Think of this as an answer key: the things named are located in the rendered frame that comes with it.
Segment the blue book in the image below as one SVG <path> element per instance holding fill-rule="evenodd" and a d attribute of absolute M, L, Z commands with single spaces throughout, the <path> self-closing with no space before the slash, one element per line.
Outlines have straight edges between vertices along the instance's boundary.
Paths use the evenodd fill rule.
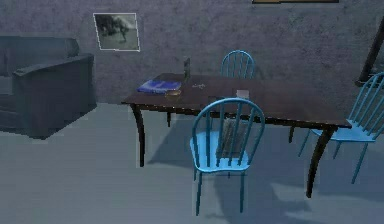
<path fill-rule="evenodd" d="M 164 94 L 168 90 L 178 90 L 181 83 L 177 81 L 149 80 L 137 88 L 138 92 Z"/>

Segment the blue spindle back chair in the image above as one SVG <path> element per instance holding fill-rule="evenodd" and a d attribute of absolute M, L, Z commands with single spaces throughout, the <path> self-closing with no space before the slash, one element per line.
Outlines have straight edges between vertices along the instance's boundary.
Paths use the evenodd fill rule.
<path fill-rule="evenodd" d="M 370 143 L 384 132 L 384 72 L 372 75 L 361 87 L 352 110 L 346 119 L 351 128 L 339 128 L 331 137 L 336 141 L 333 158 L 336 158 L 344 142 L 363 143 L 351 183 L 354 184 Z"/>
<path fill-rule="evenodd" d="M 222 60 L 220 74 L 233 78 L 253 78 L 256 63 L 253 57 L 244 50 L 233 50 Z"/>
<path fill-rule="evenodd" d="M 236 120 L 235 129 L 238 129 L 240 120 L 245 120 L 248 124 L 239 158 L 233 158 L 232 152 L 229 152 L 228 158 L 216 155 L 216 149 L 222 142 L 223 122 L 226 118 Z M 220 172 L 240 173 L 240 212 L 243 212 L 245 174 L 251 166 L 264 130 L 265 116 L 262 109 L 244 98 L 230 97 L 216 100 L 205 106 L 197 115 L 190 139 L 193 178 L 198 180 L 196 215 L 200 213 L 203 175 Z"/>

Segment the dark bottle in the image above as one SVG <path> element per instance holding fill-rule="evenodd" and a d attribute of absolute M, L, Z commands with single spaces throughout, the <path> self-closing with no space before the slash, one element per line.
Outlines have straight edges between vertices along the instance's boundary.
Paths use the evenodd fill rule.
<path fill-rule="evenodd" d="M 185 58 L 184 60 L 184 82 L 187 82 L 190 78 L 190 72 L 191 72 L 191 69 L 190 69 L 190 58 L 187 57 Z"/>

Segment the grey cushion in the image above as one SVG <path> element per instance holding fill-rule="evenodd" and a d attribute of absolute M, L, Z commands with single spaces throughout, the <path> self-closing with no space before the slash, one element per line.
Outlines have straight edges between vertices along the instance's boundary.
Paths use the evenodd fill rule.
<path fill-rule="evenodd" d="M 236 120 L 226 118 L 223 122 L 222 142 L 216 149 L 216 155 L 220 158 L 228 158 L 232 152 L 233 158 L 239 158 L 247 131 L 248 124 L 240 120 L 238 129 L 235 129 Z"/>

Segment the dark brown wooden table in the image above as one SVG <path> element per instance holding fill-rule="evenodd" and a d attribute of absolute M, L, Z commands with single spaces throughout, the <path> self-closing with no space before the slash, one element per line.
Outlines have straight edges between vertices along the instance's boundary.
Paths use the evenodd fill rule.
<path fill-rule="evenodd" d="M 204 89 L 192 88 L 204 84 Z M 193 75 L 181 86 L 178 99 L 160 94 L 134 92 L 124 102 L 131 106 L 139 134 L 139 157 L 145 154 L 144 110 L 197 115 L 217 97 L 231 97 L 237 90 L 248 90 L 249 99 L 264 112 L 265 122 L 291 128 L 319 129 L 322 134 L 314 148 L 308 171 L 306 195 L 312 195 L 318 164 L 331 136 L 339 128 L 349 128 L 336 107 L 320 96 L 320 91 L 299 81 L 240 79 L 216 75 Z"/>

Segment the dark grey sofa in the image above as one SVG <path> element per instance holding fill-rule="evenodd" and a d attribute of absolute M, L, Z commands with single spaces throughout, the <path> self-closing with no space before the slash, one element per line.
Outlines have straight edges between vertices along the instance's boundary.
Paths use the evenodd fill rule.
<path fill-rule="evenodd" d="M 74 38 L 0 36 L 0 131 L 46 139 L 95 109 L 93 67 Z"/>

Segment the white framed wall picture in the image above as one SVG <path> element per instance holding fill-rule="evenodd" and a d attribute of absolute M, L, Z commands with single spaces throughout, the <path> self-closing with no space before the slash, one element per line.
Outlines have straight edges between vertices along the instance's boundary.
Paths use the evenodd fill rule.
<path fill-rule="evenodd" d="M 94 13 L 93 18 L 100 50 L 140 51 L 135 13 Z"/>

